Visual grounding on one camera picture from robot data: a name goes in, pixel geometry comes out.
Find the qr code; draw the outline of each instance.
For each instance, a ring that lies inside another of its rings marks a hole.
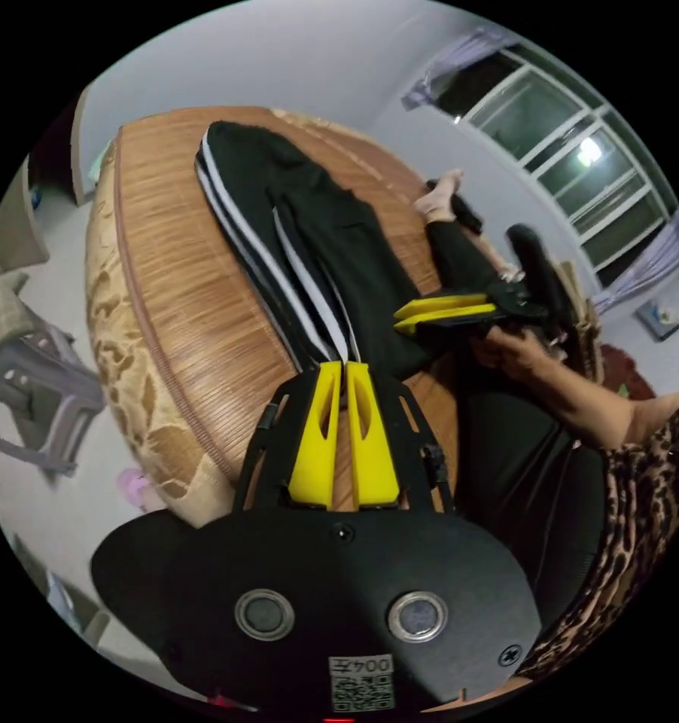
[[[335,712],[372,712],[394,708],[392,675],[332,677]]]

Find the screw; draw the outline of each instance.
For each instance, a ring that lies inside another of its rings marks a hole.
[[[519,645],[509,645],[500,653],[498,662],[503,668],[507,668],[509,665],[518,662],[521,653],[522,648]]]
[[[344,522],[338,522],[332,526],[330,530],[330,537],[335,542],[340,542],[343,545],[348,545],[352,540],[355,539],[355,531],[352,527],[345,524]]]

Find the yellow clamp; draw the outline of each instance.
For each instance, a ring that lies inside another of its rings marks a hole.
[[[396,505],[400,484],[370,369],[348,361],[344,371],[355,503],[360,509]],[[289,483],[290,497],[302,505],[326,509],[332,505],[342,374],[341,361],[320,365]]]
[[[415,299],[395,312],[394,328],[407,336],[414,336],[417,324],[459,316],[490,314],[497,307],[485,294],[452,294]]]

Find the gray plastic stool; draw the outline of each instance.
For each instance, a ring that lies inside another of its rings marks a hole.
[[[26,310],[35,331],[0,343],[0,402],[13,411],[26,446],[0,438],[0,452],[70,477],[89,421],[105,406],[101,384],[72,337]]]

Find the leopard print sleeve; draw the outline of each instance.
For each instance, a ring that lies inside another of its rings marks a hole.
[[[579,655],[643,585],[679,524],[679,409],[644,444],[607,451],[604,540],[570,610],[536,643],[518,675],[542,678]]]

